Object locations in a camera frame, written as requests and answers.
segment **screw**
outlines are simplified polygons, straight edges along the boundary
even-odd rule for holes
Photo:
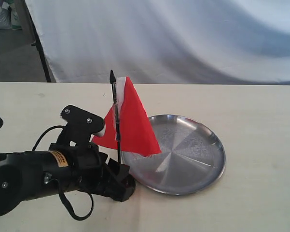
[[[51,178],[52,178],[52,175],[50,173],[45,173],[44,184],[47,185],[50,182]]]
[[[6,182],[6,181],[4,181],[4,182],[2,183],[2,185],[1,185],[1,187],[5,189],[5,188],[8,187],[8,185],[9,185],[9,183]]]

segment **orange warning label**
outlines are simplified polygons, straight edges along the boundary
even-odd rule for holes
[[[59,168],[68,167],[67,159],[62,155],[61,152],[58,151],[49,151],[53,154],[54,158],[57,160]]]

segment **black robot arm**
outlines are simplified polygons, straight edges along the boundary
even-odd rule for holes
[[[133,194],[135,181],[129,166],[113,159],[106,163],[108,155],[90,142],[91,135],[104,134],[104,120],[72,105],[62,110],[61,117],[67,124],[47,151],[35,151],[36,144],[32,151],[0,153],[0,216],[23,200],[58,194],[70,215],[84,220],[93,205],[88,215],[79,217],[64,192],[79,190],[91,200],[91,194],[96,194],[121,202]]]

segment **red flag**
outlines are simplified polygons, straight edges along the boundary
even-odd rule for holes
[[[120,119],[121,150],[149,156],[161,153],[146,111],[129,77],[116,81],[118,111]],[[113,107],[105,117],[106,131],[103,137],[94,137],[97,145],[117,149],[115,140]]]

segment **table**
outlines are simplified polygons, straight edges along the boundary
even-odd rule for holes
[[[212,129],[226,152],[222,178],[200,193],[174,197],[137,184],[126,202],[94,196],[74,221],[58,196],[26,201],[0,217],[0,232],[290,232],[290,86],[135,85],[148,116],[176,114]],[[60,111],[74,104],[100,116],[107,84],[0,83],[0,152],[30,150]],[[50,132],[47,149],[59,131]],[[113,150],[101,149],[116,157]],[[79,215],[84,193],[67,194]]]

